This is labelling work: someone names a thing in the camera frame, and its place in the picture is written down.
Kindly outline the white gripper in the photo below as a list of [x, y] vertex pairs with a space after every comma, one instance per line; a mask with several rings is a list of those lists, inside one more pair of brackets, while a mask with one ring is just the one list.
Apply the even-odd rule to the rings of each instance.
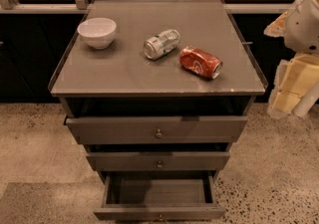
[[[269, 37], [283, 37], [285, 11], [264, 30]], [[274, 89], [269, 97], [267, 113], [272, 118], [283, 118], [292, 112], [305, 116], [319, 99], [319, 56], [297, 53], [287, 65], [278, 91]]]

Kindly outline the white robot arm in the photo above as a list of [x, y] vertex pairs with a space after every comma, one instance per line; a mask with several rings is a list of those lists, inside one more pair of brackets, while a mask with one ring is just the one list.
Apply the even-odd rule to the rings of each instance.
[[283, 37], [295, 52], [277, 67], [267, 112], [273, 118], [305, 116], [319, 98], [319, 0], [295, 0], [264, 34]]

